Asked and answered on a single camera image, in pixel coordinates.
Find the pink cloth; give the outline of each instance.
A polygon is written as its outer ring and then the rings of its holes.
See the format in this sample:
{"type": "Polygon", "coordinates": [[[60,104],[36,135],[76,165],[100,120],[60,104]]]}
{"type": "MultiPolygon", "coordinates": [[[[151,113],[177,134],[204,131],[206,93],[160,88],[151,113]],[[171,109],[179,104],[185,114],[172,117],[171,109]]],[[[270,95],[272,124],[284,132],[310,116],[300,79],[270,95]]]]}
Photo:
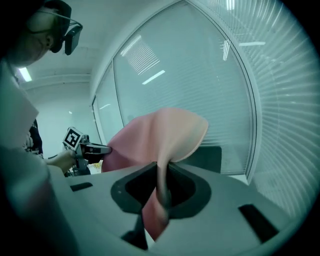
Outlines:
{"type": "Polygon", "coordinates": [[[103,158],[102,172],[157,162],[157,191],[154,189],[142,209],[144,227],[156,240],[168,225],[165,209],[166,171],[169,162],[190,156],[203,141],[208,122],[179,108],[162,108],[137,117],[119,131],[108,143],[112,153],[103,158]]]}

